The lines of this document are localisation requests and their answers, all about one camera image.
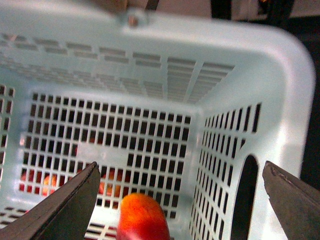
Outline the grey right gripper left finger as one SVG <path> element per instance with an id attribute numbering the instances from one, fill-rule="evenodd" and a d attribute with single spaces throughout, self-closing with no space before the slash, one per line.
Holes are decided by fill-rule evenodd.
<path id="1" fill-rule="evenodd" d="M 82 240 L 100 186 L 94 161 L 26 214 L 0 231 L 2 240 Z"/>

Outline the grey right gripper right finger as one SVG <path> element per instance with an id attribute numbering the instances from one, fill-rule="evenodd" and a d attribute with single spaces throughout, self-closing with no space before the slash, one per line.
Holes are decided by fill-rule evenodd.
<path id="1" fill-rule="evenodd" d="M 289 240 L 320 238 L 320 191 L 266 161 L 262 177 L 272 209 Z"/>

